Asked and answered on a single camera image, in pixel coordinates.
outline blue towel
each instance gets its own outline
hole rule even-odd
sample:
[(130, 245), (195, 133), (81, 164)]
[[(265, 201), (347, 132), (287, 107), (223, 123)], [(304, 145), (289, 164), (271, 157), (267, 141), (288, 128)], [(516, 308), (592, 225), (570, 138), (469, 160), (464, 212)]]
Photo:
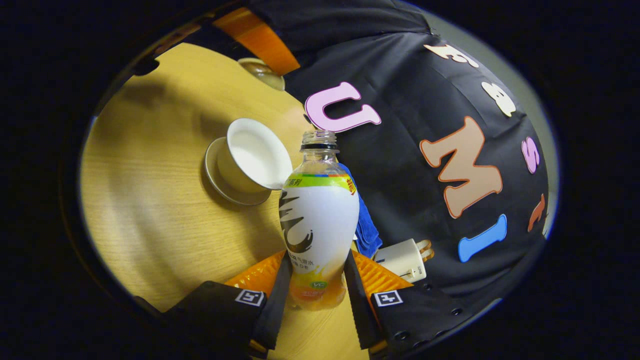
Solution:
[[(353, 184), (358, 188), (358, 185), (356, 184), (355, 179), (353, 179), (349, 169), (342, 163), (339, 165), (347, 172), (347, 174), (349, 174), (351, 180), (353, 180)], [(365, 206), (364, 201), (360, 196), (360, 192), (358, 192), (358, 198), (360, 198), (360, 213), (358, 214), (358, 225), (356, 226), (356, 237), (358, 238), (356, 240), (356, 246), (362, 255), (371, 259), (376, 251), (378, 251), (382, 246), (382, 240), (380, 239), (380, 233), (376, 229), (376, 226), (373, 225), (369, 210), (367, 210), (367, 206)]]

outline orange strap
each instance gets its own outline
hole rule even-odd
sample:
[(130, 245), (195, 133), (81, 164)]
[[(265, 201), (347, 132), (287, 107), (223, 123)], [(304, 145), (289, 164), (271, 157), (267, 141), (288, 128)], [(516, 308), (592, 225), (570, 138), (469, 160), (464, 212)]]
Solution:
[(249, 49), (278, 75), (283, 76), (300, 68), (280, 37), (249, 9), (234, 10), (213, 24)]

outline ceramic cup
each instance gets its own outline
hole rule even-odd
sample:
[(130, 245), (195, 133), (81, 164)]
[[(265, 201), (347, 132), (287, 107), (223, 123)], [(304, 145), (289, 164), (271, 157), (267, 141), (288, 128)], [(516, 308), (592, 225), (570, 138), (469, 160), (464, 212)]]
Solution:
[(284, 78), (271, 70), (264, 61), (256, 58), (242, 58), (238, 59), (238, 63), (261, 82), (276, 90), (284, 91)]
[(242, 193), (281, 190), (293, 168), (284, 144), (263, 123), (236, 119), (227, 130), (226, 144), (218, 153), (224, 181)]

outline plastic bottle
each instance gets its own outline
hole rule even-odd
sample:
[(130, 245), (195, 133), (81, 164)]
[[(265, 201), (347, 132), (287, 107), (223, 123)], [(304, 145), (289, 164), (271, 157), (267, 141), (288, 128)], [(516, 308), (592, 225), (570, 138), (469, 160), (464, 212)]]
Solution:
[(325, 130), (303, 135), (303, 162), (280, 195), (280, 225), (294, 269), (290, 301), (308, 310), (342, 302), (342, 271), (360, 211), (355, 185), (338, 166), (335, 139)]

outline white teacup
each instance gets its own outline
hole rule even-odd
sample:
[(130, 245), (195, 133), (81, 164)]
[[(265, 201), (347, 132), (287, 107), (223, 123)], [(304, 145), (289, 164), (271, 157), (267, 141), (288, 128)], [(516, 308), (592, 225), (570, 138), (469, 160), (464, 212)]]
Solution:
[(293, 167), (284, 144), (263, 123), (236, 119), (227, 130), (226, 146), (218, 153), (225, 182), (241, 193), (281, 190)]

